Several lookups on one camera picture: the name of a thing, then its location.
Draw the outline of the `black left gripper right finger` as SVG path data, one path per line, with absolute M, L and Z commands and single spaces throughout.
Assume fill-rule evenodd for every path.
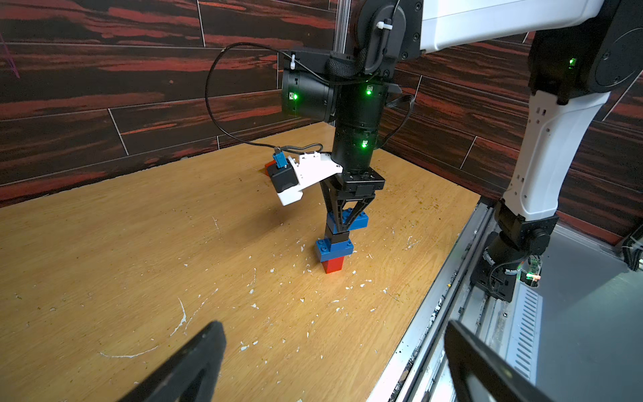
M 444 342 L 457 400 L 550 400 L 462 323 L 448 322 Z

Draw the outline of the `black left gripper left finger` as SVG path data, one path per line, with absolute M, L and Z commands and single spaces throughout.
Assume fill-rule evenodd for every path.
M 223 324 L 209 323 L 122 400 L 211 401 L 226 345 Z

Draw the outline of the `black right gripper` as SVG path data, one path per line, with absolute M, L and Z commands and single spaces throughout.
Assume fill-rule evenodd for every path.
M 354 217 L 365 211 L 374 201 L 375 194 L 383 189 L 385 179 L 375 170 L 368 169 L 361 174 L 335 174 L 329 180 L 320 182 L 320 185 L 328 217 L 334 224 L 334 231 L 344 231 L 343 207 L 345 204 L 355 202 L 353 216 L 347 223 L 347 226 L 350 226 Z

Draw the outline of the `blue long brick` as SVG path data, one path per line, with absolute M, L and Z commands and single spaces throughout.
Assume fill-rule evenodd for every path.
M 347 223 L 348 221 L 350 221 L 352 216 L 353 209 L 345 209 L 341 218 L 343 227 L 341 229 L 338 229 L 333 212 L 329 212 L 327 216 L 327 225 L 331 229 L 333 234 L 357 229 L 365 229 L 368 226 L 368 216 L 365 212 L 360 212 L 359 214 L 357 214 L 352 220 L 350 226 L 347 226 Z
M 350 240 L 331 243 L 330 239 L 316 242 L 316 255 L 320 262 L 330 261 L 353 254 L 354 245 Z

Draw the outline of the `black square brick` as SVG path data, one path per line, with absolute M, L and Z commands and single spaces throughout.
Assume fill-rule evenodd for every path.
M 335 245 L 338 243 L 348 241 L 349 236 L 350 236 L 349 231 L 336 232 L 335 227 L 331 227 L 328 225 L 325 230 L 324 240 L 330 245 Z

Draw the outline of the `red tall square brick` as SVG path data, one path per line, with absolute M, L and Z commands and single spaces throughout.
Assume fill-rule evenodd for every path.
M 335 273 L 343 269 L 344 256 L 323 261 L 323 269 L 326 274 Z

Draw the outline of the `small red base brick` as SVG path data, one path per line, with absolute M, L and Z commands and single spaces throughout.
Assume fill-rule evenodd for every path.
M 270 177 L 270 176 L 271 176 L 271 168 L 272 168 L 273 166 L 275 166 L 275 165 L 276 165 L 276 161 L 275 161 L 275 160 L 272 160 L 271 162 L 268 162 L 268 163 L 265 165 L 265 169 L 264 169 L 264 171 L 265 171 L 266 176 L 268 176 L 268 177 Z

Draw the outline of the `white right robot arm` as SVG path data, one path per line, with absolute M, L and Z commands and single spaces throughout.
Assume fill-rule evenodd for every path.
M 471 191 L 499 198 L 510 182 L 528 114 L 532 34 L 462 45 L 398 66 L 415 96 L 381 131 L 386 150 Z M 642 222 L 642 78 L 611 92 L 583 137 L 562 187 L 560 219 L 616 243 Z

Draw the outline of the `aluminium front base rails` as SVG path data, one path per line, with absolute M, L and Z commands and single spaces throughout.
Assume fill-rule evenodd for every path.
M 453 401 L 444 349 L 455 320 L 555 401 L 642 398 L 642 269 L 624 253 L 558 225 L 532 288 L 512 301 L 473 286 L 496 233 L 489 200 L 475 208 L 378 383 L 372 401 Z

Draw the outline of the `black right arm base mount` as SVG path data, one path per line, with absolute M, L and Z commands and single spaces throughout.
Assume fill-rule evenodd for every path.
M 471 284 L 488 296 L 510 303 L 519 266 L 529 256 L 541 256 L 546 251 L 559 216 L 527 221 L 512 212 L 502 199 L 494 208 L 494 218 L 500 231 L 487 237 Z

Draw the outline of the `aluminium frame rail right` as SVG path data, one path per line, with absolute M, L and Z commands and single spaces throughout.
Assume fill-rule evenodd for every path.
M 346 52 L 351 5 L 351 0 L 337 1 L 333 37 L 333 51 L 337 53 Z

